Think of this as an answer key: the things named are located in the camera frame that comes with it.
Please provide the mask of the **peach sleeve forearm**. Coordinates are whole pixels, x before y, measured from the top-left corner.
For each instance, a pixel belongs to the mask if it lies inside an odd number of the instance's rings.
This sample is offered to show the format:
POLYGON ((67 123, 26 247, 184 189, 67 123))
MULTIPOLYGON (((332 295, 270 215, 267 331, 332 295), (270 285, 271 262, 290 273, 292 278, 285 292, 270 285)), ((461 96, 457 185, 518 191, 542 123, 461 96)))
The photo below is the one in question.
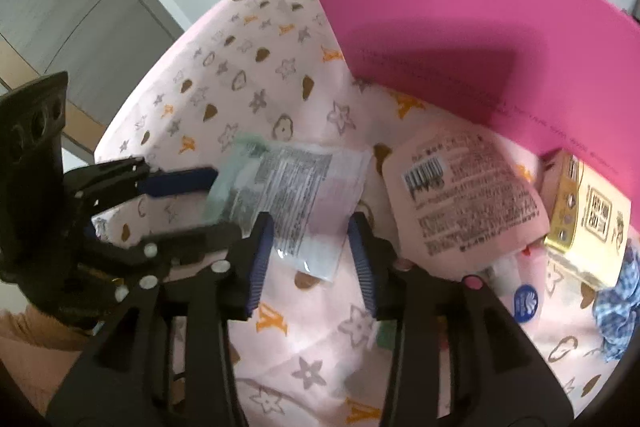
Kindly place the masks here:
POLYGON ((32 305, 1 310, 1 362, 41 416, 91 338, 32 305))

